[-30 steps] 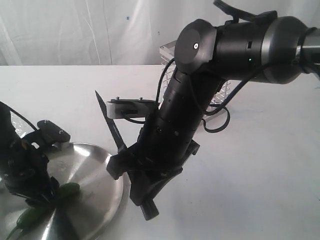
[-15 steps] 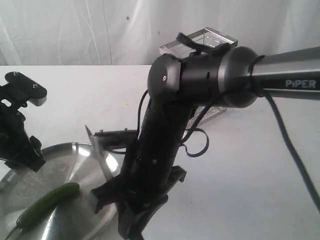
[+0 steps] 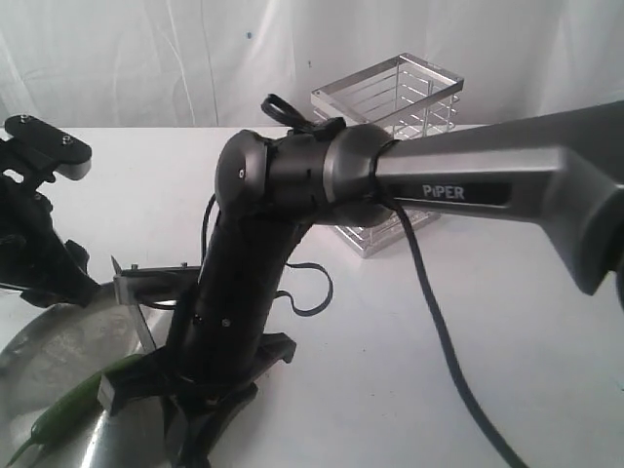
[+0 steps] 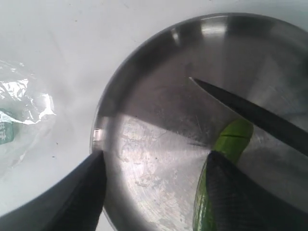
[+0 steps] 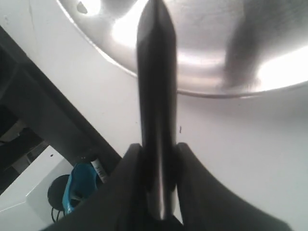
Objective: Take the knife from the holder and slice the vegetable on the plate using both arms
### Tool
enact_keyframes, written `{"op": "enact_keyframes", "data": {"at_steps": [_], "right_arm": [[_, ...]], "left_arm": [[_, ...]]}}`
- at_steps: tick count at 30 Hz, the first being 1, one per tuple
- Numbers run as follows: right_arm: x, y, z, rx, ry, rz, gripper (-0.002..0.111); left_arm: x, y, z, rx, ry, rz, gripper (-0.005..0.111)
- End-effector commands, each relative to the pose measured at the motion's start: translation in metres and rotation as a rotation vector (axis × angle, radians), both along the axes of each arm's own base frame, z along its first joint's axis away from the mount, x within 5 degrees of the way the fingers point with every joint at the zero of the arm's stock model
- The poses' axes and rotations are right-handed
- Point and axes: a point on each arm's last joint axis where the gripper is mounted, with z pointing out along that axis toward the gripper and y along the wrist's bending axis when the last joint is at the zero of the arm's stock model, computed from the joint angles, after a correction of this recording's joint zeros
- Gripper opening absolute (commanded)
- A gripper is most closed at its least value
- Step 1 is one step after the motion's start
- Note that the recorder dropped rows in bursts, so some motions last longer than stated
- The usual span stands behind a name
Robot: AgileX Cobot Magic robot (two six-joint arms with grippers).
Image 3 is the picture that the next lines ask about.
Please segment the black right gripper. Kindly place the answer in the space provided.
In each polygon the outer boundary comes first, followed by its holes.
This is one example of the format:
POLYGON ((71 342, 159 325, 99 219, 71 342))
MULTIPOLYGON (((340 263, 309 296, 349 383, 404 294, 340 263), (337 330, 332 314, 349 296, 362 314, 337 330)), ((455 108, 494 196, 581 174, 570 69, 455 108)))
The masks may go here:
POLYGON ((163 407, 163 444, 173 467, 209 467, 209 454, 238 413, 257 395, 255 381, 279 361, 290 363, 296 343, 284 333, 266 333, 251 369, 233 383, 193 382, 178 375, 165 347, 126 370, 106 373, 98 400, 110 415, 126 405, 158 397, 163 407))

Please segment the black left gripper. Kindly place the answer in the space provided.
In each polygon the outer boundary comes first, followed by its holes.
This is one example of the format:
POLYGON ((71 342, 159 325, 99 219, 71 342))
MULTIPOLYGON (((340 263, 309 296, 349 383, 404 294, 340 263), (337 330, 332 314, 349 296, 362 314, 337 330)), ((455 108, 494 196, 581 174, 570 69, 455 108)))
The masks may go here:
POLYGON ((40 308, 60 303, 86 307, 100 290, 87 272, 89 259, 88 252, 73 240, 31 254, 20 298, 40 308))

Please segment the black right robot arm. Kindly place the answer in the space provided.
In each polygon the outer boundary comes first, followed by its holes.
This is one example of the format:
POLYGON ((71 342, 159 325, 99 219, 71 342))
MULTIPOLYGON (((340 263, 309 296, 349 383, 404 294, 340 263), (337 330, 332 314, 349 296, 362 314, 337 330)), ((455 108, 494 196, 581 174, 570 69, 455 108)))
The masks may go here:
POLYGON ((316 224, 374 226, 407 208, 539 225, 576 286, 594 293, 623 272, 623 105, 613 102, 413 140, 340 118, 320 124, 275 97, 289 129, 241 131, 223 147, 202 233, 202 264, 135 271, 148 305, 175 302, 165 344, 106 372, 110 413, 149 397, 165 408, 174 467, 205 467, 256 395, 257 379, 296 348, 265 325, 293 250, 316 224))

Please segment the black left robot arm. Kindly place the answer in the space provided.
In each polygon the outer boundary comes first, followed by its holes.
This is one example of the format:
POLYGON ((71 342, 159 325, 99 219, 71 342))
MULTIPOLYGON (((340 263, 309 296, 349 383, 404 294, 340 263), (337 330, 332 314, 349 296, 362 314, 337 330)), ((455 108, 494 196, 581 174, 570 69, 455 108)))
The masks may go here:
POLYGON ((55 231, 52 205, 1 176, 1 287, 27 303, 47 308, 60 303, 85 307, 100 285, 87 270, 90 256, 78 243, 55 231))

